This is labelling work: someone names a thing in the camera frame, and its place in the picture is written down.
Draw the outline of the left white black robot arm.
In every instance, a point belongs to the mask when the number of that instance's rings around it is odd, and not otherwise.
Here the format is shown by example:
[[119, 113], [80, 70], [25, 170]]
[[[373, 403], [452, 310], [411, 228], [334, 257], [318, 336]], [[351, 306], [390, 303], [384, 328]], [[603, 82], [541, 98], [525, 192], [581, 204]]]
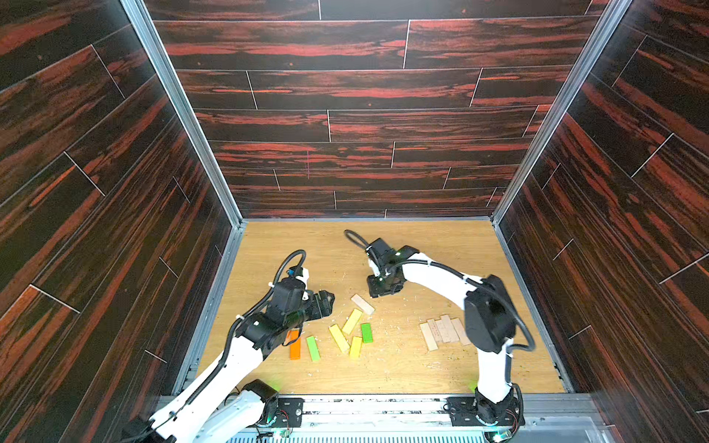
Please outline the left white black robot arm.
[[223, 352], [149, 419], [125, 426], [122, 441], [225, 442], [250, 426], [269, 426], [278, 405], [276, 389], [255, 380], [230, 395], [274, 350], [293, 344], [289, 332], [300, 335], [308, 321], [332, 313], [332, 293], [308, 290], [305, 261], [303, 249], [287, 256], [266, 295], [232, 323]]

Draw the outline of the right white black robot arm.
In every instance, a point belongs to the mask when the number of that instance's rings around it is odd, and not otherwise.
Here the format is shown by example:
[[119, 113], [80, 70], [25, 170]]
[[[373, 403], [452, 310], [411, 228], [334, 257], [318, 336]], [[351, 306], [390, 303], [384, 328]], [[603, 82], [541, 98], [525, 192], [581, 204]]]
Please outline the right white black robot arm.
[[443, 296], [463, 310], [465, 337], [476, 347], [478, 382], [475, 417], [484, 426], [522, 424], [524, 401], [511, 381], [511, 360], [516, 351], [533, 352], [537, 345], [499, 277], [465, 274], [405, 245], [398, 250], [378, 238], [369, 243], [346, 230], [345, 237], [367, 254], [373, 274], [367, 277], [373, 298], [396, 295], [407, 282]]

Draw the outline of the upper orange block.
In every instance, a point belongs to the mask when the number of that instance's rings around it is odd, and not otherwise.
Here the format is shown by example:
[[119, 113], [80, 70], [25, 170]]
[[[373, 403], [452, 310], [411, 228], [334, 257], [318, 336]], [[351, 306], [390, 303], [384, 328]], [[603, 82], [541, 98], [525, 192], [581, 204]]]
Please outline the upper orange block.
[[300, 335], [300, 330], [289, 330], [289, 332], [286, 333], [284, 346], [290, 346], [291, 344], [296, 343], [300, 339]]

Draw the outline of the orange block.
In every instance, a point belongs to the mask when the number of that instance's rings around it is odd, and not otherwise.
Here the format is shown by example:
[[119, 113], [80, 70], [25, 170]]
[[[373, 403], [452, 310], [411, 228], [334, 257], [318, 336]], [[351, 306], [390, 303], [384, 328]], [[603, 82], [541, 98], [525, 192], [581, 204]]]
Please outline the orange block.
[[289, 330], [289, 332], [286, 333], [284, 346], [290, 346], [291, 344], [296, 343], [300, 339], [300, 335], [300, 330]]
[[289, 346], [289, 358], [297, 361], [301, 358], [301, 340], [297, 339]]

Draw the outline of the upper yellow block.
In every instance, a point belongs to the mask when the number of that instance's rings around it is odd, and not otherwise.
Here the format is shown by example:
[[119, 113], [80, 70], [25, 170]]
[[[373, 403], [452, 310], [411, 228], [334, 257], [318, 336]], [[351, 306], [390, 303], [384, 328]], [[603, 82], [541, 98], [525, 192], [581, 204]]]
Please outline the upper yellow block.
[[345, 321], [345, 324], [343, 325], [342, 332], [345, 335], [349, 335], [353, 332], [355, 326], [357, 323], [360, 321], [362, 318], [363, 312], [359, 309], [354, 309], [350, 316], [348, 317], [347, 321]]

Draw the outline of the long light green block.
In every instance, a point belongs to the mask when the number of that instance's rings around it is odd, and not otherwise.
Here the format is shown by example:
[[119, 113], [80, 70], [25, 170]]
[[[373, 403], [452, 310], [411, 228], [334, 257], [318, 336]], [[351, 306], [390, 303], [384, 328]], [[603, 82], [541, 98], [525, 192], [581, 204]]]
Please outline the long light green block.
[[306, 346], [308, 347], [308, 353], [312, 362], [321, 361], [321, 354], [319, 353], [319, 347], [317, 339], [314, 336], [309, 336], [306, 338]]

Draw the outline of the lower orange block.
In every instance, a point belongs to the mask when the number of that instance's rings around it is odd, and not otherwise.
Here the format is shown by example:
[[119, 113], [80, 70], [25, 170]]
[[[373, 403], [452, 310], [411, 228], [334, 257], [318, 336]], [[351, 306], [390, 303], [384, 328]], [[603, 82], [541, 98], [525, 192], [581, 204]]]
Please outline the lower orange block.
[[301, 340], [297, 339], [289, 346], [289, 358], [297, 361], [301, 358]]

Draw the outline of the left yellow block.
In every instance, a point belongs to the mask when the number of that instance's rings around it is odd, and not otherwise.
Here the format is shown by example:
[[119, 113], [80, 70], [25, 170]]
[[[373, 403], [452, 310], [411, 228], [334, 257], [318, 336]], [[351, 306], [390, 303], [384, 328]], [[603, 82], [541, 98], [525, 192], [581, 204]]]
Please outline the left yellow block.
[[343, 354], [348, 354], [350, 350], [350, 345], [347, 339], [345, 338], [345, 335], [341, 331], [338, 325], [333, 324], [329, 328], [330, 335], [332, 336], [332, 339], [335, 341], [338, 349], [343, 353]]

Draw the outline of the small yellow block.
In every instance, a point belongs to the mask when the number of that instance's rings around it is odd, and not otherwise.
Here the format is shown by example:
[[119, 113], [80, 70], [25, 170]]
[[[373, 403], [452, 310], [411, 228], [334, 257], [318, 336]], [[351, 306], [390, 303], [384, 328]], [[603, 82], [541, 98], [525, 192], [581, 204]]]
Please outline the small yellow block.
[[360, 358], [362, 351], [363, 339], [359, 336], [354, 336], [352, 338], [352, 343], [349, 351], [349, 358], [356, 360]]

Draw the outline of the short green block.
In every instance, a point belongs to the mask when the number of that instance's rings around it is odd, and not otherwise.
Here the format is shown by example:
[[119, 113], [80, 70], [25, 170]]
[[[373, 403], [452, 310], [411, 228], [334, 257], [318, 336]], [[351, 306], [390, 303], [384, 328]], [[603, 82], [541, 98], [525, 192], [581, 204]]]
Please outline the short green block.
[[361, 337], [363, 343], [374, 343], [373, 332], [369, 323], [363, 323], [361, 325]]

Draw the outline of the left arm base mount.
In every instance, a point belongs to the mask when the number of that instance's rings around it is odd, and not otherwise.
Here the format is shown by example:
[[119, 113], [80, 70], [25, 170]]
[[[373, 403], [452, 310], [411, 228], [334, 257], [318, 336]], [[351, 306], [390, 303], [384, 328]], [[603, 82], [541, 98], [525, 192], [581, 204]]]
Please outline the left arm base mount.
[[261, 380], [247, 383], [243, 391], [254, 393], [262, 403], [260, 417], [254, 426], [260, 428], [301, 427], [304, 398], [282, 397], [276, 389]]

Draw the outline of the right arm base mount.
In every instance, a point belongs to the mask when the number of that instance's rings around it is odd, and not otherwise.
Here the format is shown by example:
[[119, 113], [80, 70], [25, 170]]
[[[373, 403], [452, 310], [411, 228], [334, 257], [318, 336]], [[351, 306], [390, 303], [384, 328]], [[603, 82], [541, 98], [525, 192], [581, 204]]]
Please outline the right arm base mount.
[[519, 427], [525, 425], [524, 407], [515, 396], [491, 406], [479, 406], [476, 396], [448, 397], [443, 411], [453, 426]]

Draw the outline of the aluminium front rail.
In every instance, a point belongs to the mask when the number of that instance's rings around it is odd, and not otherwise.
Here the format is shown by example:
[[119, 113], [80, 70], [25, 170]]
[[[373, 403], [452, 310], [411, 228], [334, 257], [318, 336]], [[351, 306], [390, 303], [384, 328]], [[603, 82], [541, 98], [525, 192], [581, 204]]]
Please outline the aluminium front rail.
[[471, 394], [284, 395], [305, 399], [301, 427], [250, 426], [225, 442], [615, 442], [587, 394], [524, 396], [525, 425], [453, 426], [448, 397]]

